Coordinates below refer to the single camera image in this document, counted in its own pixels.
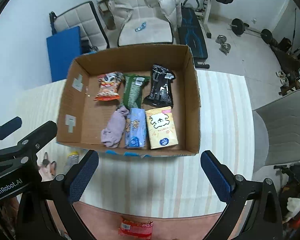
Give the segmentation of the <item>blue tissue pack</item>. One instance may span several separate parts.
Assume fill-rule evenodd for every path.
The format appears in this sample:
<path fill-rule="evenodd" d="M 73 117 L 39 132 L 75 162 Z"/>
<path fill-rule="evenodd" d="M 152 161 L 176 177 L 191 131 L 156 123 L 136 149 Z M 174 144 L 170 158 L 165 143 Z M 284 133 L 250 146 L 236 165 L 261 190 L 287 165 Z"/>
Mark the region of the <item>blue tissue pack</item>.
<path fill-rule="evenodd" d="M 126 119 L 125 148 L 144 148 L 146 134 L 145 110 L 131 108 Z"/>

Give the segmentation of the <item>lavender cloth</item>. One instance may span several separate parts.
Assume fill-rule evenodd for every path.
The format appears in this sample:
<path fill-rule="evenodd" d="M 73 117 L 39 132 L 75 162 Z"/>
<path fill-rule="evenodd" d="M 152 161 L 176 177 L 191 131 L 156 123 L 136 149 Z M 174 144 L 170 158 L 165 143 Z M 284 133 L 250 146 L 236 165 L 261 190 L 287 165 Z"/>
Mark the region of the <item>lavender cloth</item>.
<path fill-rule="evenodd" d="M 107 148 L 117 148 L 122 139 L 129 110 L 125 106 L 118 108 L 110 117 L 105 129 L 101 131 L 101 142 Z"/>

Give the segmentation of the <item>yellow tissue pack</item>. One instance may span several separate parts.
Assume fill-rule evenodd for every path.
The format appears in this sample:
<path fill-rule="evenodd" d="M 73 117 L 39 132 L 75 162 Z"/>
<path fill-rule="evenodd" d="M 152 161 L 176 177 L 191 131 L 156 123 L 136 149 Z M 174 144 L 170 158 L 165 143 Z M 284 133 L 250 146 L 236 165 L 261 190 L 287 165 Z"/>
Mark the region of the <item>yellow tissue pack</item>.
<path fill-rule="evenodd" d="M 170 106 L 145 111 L 151 149 L 178 145 L 178 138 Z"/>

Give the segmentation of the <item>black snack packet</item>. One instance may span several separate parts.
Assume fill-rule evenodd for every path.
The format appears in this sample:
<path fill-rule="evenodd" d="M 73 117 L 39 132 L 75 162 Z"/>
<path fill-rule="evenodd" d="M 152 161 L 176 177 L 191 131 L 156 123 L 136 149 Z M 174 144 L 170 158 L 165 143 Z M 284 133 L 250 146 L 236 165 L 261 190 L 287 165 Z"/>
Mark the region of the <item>black snack packet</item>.
<path fill-rule="evenodd" d="M 143 103 L 154 107 L 173 108 L 173 96 L 171 83 L 175 79 L 175 74 L 158 64 L 154 64 L 151 71 L 151 90 Z"/>

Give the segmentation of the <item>white goose plush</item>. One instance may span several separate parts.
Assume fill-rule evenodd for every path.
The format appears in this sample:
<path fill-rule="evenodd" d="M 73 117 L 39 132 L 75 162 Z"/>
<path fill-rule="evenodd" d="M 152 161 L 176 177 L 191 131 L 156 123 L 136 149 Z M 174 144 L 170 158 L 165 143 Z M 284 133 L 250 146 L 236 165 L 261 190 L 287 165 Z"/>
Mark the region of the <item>white goose plush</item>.
<path fill-rule="evenodd" d="M 288 222 L 300 212 L 300 198 L 288 198 L 288 213 L 285 216 L 285 222 Z"/>

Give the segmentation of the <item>grey shell chair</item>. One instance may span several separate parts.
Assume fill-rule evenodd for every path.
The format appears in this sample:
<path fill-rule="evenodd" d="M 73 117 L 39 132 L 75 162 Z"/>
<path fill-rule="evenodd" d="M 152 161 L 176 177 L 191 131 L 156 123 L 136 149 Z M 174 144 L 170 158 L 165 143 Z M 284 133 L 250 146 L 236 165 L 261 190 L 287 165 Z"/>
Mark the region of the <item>grey shell chair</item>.
<path fill-rule="evenodd" d="M 300 161 L 300 90 L 253 111 L 256 172 Z"/>

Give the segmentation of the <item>red snack packet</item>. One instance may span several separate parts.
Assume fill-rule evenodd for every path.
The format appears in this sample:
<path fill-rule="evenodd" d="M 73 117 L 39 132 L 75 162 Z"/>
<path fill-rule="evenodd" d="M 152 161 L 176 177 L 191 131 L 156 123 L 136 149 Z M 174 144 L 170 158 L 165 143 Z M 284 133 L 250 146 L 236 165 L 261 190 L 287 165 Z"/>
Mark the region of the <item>red snack packet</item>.
<path fill-rule="evenodd" d="M 153 233 L 152 221 L 137 222 L 121 217 L 121 224 L 118 234 L 121 236 L 130 236 L 138 239 L 151 239 Z"/>

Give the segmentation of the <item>blue gym mat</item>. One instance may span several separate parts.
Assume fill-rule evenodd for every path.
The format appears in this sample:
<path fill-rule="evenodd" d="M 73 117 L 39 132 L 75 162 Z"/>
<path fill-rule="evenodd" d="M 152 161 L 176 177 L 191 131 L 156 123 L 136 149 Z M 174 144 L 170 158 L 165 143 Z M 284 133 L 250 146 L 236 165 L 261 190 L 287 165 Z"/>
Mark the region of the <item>blue gym mat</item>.
<path fill-rule="evenodd" d="M 46 39 L 52 82 L 66 79 L 74 58 L 82 54 L 79 26 Z"/>

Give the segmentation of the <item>small blue item on seat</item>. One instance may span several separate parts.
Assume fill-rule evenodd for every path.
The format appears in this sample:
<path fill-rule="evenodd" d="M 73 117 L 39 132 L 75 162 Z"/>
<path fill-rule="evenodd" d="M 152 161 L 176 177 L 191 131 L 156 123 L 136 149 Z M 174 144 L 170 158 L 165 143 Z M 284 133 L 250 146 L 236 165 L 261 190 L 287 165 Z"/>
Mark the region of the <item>small blue item on seat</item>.
<path fill-rule="evenodd" d="M 143 29 L 145 29 L 145 28 L 146 28 L 146 25 L 147 25 L 147 23 L 146 23 L 146 22 L 143 22 L 143 23 L 141 23 L 141 25 L 140 25 L 140 26 L 138 26 L 137 28 L 135 28 L 135 32 L 137 33 L 137 32 L 140 32 L 140 31 L 142 31 Z"/>

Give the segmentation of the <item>chrome dumbbell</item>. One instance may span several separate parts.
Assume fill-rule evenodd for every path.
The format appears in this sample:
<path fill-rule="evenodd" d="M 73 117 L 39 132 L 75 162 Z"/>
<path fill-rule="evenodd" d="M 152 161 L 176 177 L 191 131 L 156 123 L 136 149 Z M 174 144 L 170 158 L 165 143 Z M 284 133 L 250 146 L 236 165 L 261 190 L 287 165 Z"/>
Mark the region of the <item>chrome dumbbell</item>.
<path fill-rule="evenodd" d="M 218 43 L 218 44 L 224 44 L 224 43 L 226 43 L 226 41 L 227 41 L 227 38 L 224 35 L 218 35 L 216 38 L 216 43 Z"/>

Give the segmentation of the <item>green snack packet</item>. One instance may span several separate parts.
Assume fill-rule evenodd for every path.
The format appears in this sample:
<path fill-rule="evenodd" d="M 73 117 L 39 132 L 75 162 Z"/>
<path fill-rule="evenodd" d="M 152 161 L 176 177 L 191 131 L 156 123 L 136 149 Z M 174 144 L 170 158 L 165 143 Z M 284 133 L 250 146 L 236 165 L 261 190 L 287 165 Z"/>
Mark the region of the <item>green snack packet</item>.
<path fill-rule="evenodd" d="M 125 106 L 126 109 L 141 108 L 142 90 L 149 83 L 149 76 L 136 74 L 124 74 L 125 89 L 119 107 Z"/>

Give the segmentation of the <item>orange snack packet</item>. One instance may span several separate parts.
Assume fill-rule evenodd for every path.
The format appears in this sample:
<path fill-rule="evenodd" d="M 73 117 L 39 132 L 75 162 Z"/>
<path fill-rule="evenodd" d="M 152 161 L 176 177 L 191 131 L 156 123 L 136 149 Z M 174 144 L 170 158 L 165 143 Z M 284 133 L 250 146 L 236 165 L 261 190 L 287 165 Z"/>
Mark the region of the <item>orange snack packet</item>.
<path fill-rule="evenodd" d="M 95 96 L 95 101 L 112 101 L 119 100 L 119 86 L 124 80 L 122 72 L 111 72 L 99 75 L 99 91 Z"/>

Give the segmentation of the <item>open cardboard box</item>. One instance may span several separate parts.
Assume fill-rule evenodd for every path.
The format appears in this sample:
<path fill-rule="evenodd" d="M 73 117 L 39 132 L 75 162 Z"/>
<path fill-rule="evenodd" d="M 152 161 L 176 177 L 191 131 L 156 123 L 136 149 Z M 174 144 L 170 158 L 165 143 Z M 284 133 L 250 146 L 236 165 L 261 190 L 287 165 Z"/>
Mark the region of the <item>open cardboard box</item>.
<path fill-rule="evenodd" d="M 57 119 L 58 143 L 151 157 L 195 155 L 200 95 L 191 50 L 140 44 L 75 58 Z"/>

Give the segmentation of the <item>beige chair with jacket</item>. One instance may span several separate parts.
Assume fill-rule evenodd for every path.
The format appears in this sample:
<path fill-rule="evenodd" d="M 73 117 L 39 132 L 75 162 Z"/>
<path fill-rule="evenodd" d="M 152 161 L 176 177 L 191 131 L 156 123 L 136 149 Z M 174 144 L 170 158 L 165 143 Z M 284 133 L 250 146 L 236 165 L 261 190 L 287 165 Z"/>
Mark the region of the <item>beige chair with jacket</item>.
<path fill-rule="evenodd" d="M 119 30 L 119 47 L 133 44 L 173 43 L 181 26 L 180 0 L 109 0 Z"/>

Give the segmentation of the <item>black weight bench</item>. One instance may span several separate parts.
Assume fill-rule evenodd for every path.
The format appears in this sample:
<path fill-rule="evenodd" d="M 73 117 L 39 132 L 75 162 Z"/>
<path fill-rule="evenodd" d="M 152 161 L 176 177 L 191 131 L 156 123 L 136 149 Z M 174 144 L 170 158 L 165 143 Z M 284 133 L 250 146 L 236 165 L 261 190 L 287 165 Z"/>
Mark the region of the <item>black weight bench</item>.
<path fill-rule="evenodd" d="M 210 65 L 205 61 L 208 58 L 206 43 L 202 28 L 192 6 L 186 6 L 188 0 L 181 5 L 182 23 L 178 28 L 180 44 L 187 45 L 191 49 L 194 66 L 196 69 L 209 69 Z"/>

